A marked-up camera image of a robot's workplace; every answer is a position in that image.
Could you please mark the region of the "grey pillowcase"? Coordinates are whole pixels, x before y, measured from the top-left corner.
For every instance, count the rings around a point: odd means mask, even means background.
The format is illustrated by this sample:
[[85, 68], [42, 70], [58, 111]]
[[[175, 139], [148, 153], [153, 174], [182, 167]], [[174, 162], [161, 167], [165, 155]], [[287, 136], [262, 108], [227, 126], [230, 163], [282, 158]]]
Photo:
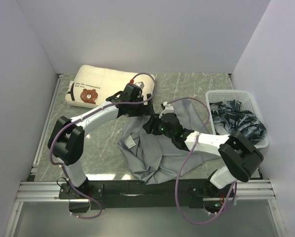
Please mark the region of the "grey pillowcase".
[[187, 151], [174, 146], [164, 135], [147, 134], [143, 125], [149, 116], [132, 117], [123, 126], [117, 146], [124, 155], [131, 174], [146, 185], [160, 184], [185, 175], [216, 155]]

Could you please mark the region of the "cream pillow with bear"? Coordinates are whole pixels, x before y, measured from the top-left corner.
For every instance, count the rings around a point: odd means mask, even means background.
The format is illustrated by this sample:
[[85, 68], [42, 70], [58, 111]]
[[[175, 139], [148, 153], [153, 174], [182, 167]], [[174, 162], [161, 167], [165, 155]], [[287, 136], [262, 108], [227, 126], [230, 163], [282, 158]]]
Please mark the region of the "cream pillow with bear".
[[150, 76], [83, 65], [70, 83], [65, 101], [72, 106], [92, 109], [104, 103], [106, 98], [123, 91], [131, 79], [144, 82], [142, 95], [146, 100], [147, 94], [152, 94], [154, 89]]

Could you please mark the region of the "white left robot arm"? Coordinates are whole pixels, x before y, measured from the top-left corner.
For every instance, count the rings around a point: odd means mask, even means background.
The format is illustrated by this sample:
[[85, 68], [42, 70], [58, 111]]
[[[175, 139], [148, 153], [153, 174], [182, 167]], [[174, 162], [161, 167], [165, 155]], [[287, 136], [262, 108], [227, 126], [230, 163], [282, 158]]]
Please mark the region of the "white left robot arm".
[[60, 117], [48, 141], [50, 162], [59, 165], [76, 198], [85, 197], [90, 189], [81, 162], [85, 137], [101, 125], [121, 116], [151, 115], [152, 94], [144, 99], [143, 90], [136, 84], [126, 84], [123, 91], [108, 97], [101, 105], [79, 116]]

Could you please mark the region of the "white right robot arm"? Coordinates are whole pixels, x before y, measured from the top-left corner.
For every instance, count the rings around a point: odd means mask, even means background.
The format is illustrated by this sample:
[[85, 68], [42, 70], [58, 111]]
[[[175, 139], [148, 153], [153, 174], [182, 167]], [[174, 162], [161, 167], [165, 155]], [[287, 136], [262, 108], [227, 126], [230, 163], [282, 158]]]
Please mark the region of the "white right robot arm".
[[263, 162], [262, 153], [240, 132], [233, 135], [213, 135], [184, 128], [175, 113], [153, 115], [143, 129], [148, 134], [164, 135], [183, 151], [198, 151], [222, 158], [224, 166], [208, 179], [206, 191], [219, 196], [225, 186], [248, 182]]

